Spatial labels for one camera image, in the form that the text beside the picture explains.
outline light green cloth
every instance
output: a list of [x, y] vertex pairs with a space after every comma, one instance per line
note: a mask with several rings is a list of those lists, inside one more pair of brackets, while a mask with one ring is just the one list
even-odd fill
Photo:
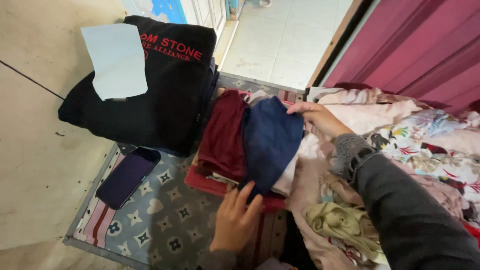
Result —
[[343, 239], [376, 263], [388, 264], [378, 241], [378, 233], [367, 212], [358, 208], [342, 208], [334, 202], [308, 206], [303, 216], [317, 234]]

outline smartphone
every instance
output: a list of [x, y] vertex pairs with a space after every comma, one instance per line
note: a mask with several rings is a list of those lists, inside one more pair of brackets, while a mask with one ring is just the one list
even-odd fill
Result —
[[158, 151], [137, 148], [103, 181], [96, 190], [96, 196], [113, 210], [122, 208], [160, 159]]

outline white paper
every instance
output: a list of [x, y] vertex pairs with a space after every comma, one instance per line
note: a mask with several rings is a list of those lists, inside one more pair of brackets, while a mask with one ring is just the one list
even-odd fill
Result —
[[135, 25], [99, 25], [81, 30], [95, 70], [93, 87], [102, 100], [147, 91], [144, 49]]

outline gray sleeve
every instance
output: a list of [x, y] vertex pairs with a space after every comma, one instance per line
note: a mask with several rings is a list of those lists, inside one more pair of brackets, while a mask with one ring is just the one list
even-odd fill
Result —
[[199, 265], [203, 270], [232, 270], [237, 265], [237, 255], [229, 250], [203, 250]]
[[476, 239], [413, 178], [357, 135], [336, 150], [333, 171], [361, 195], [392, 269], [480, 269]]

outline pink curtain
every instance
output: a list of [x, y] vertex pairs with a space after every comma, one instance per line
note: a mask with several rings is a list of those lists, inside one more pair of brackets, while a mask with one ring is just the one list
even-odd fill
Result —
[[448, 112], [471, 107], [480, 99], [480, 0], [381, 1], [324, 86], [342, 82]]

